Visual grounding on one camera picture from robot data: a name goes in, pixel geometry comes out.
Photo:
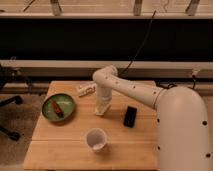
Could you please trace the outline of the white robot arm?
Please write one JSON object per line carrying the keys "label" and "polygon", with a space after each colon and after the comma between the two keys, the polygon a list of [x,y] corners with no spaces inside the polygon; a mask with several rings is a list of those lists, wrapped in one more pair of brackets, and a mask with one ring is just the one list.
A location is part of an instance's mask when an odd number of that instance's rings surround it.
{"label": "white robot arm", "polygon": [[110,101],[115,90],[157,112],[159,171],[213,171],[207,108],[196,91],[122,79],[113,65],[95,71],[93,80],[100,103]]}

